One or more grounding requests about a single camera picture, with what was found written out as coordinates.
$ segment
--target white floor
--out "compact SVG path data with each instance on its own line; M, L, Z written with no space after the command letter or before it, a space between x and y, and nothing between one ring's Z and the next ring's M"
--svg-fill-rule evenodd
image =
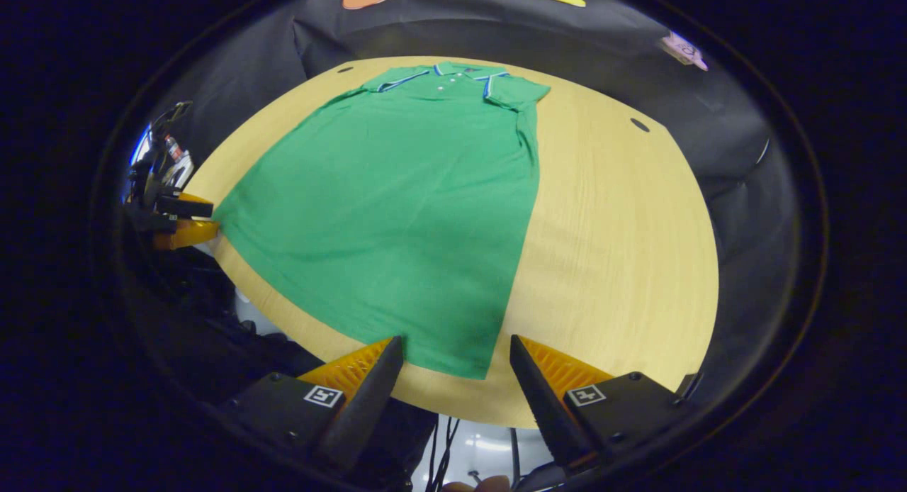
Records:
M265 334L273 334L275 332L283 332L281 328L274 325L274 322L268 320L258 308L255 307L252 302L249 302L249 298L242 294L240 289L236 289L236 316L240 319L240 322L243 320L252 320L255 322L255 333L265 336Z
M444 454L444 436L447 429L447 415L440 415L438 440L434 450L434 468L437 471L438 461ZM553 460L548 447L541 439L538 430L517 428L517 447L519 449L519 472L527 475L535 467ZM432 452L432 441L425 447L422 462L412 473L412 490L424 490L428 485L428 467ZM462 481L475 485L470 471L478 471L480 479L490 476L505 475L513 479L513 456L509 428L496 425L483 425L472 421L460 421L460 428L451 443L451 457L447 466L444 483Z

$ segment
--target sticker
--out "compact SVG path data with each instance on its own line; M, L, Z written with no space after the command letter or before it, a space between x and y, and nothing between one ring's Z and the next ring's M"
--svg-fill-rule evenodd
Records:
M336 404L337 399L340 399L340 395L343 394L343 391L339 389L325 388L324 386L314 386L312 391L309 391L305 395L305 401L310 401L315 405L321 405L321 407L331 408Z
M674 31L671 31L670 35L661 39L658 45L665 52L674 56L678 62L684 65L696 65L703 71L709 71L709 66L702 60L701 50L684 40L682 36L674 33Z
M605 399L604 393L599 391L594 385L586 386L585 388L571 389L570 391L567 391L567 394L570 395L573 405L576 405L577 407L583 407L590 403L603 401L603 399Z

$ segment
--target hole in table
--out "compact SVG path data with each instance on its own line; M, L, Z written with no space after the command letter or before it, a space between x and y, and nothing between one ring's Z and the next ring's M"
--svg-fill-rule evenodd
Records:
M646 127L646 125L641 121L637 120L637 118L630 118L629 120L632 121L633 125L639 127L639 129L644 130L646 133L648 132L648 127Z

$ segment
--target black fabric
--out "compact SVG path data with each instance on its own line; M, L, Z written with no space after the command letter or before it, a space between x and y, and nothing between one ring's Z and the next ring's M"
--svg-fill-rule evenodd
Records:
M178 101L193 101L171 133L198 168L250 116L307 79L294 45L291 17L277 10L195 59L150 114Z
M249 330L233 308L235 286L213 257L194 247L138 257L150 259L155 276L148 283L171 297L178 313L146 326L171 372L197 401L218 405L271 372L299 376L324 364L285 337ZM351 483L364 488L396 489L422 458L437 414L392 398L359 457Z

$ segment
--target polo shirt collar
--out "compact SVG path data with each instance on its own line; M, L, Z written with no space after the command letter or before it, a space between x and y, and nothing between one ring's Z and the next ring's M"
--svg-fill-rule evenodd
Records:
M484 79L490 75L501 75L507 73L503 67L493 67L487 65L466 65L465 63L441 62L434 66L436 75L450 75L451 73L463 73L472 79Z

